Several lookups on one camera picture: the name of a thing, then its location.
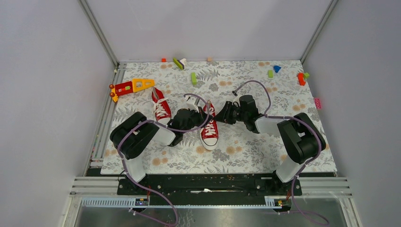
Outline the red sneaker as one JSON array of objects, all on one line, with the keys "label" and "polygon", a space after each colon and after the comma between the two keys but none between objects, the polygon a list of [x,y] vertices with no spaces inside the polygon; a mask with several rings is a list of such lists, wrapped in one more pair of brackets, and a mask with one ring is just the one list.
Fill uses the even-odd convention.
[{"label": "red sneaker", "polygon": [[199,132],[200,140],[206,150],[214,150],[218,144],[219,133],[217,122],[214,120],[214,117],[216,116],[215,108],[210,100],[207,101],[203,111],[208,111],[212,116],[212,120],[210,120],[203,128],[201,128]]},{"label": "red sneaker", "polygon": [[153,113],[158,123],[167,125],[171,118],[171,109],[167,103],[168,98],[159,89],[152,87],[151,98],[153,102]]}]

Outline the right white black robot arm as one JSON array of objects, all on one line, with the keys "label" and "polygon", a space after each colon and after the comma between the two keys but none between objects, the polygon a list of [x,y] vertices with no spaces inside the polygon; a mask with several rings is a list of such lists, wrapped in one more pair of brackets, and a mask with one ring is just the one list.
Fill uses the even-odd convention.
[{"label": "right white black robot arm", "polygon": [[287,158],[274,171],[276,179],[271,182],[273,192],[278,195],[287,192],[290,189],[289,182],[326,147],[323,136],[307,114],[266,116],[259,112],[251,95],[241,96],[237,102],[227,101],[214,120],[227,124],[243,122],[247,130],[253,133],[281,137]]}]

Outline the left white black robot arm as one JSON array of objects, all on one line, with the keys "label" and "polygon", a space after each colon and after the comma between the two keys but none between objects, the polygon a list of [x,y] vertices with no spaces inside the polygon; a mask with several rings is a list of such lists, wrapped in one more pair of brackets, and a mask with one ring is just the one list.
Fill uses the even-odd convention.
[{"label": "left white black robot arm", "polygon": [[140,156],[151,141],[174,147],[183,140],[185,133],[203,128],[211,120],[213,115],[201,108],[180,109],[167,125],[147,119],[141,112],[136,112],[117,126],[111,132],[110,140],[130,179],[129,189],[135,194],[142,194],[146,190],[146,171]]}]

